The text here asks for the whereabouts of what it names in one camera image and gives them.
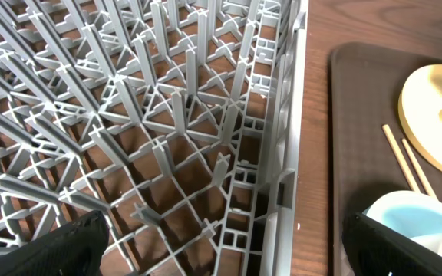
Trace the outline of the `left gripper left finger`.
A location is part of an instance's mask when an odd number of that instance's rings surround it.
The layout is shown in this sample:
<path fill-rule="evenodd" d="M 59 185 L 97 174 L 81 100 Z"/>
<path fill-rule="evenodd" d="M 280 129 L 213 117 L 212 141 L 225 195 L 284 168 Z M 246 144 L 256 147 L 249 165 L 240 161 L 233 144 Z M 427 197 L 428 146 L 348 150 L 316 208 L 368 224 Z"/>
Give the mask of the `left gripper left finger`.
<path fill-rule="evenodd" d="M 108 245 L 102 212 L 94 210 L 0 257 L 0 275 L 97 275 Z"/>

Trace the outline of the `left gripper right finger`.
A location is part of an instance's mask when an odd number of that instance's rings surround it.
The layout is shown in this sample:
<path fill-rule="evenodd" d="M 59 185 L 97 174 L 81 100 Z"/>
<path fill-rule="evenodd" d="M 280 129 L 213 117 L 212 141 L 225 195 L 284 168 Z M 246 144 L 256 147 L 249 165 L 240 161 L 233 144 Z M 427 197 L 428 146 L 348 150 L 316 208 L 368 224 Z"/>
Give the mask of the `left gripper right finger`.
<path fill-rule="evenodd" d="M 358 276 L 442 276 L 441 256 L 362 213 L 345 218 L 341 240 Z"/>

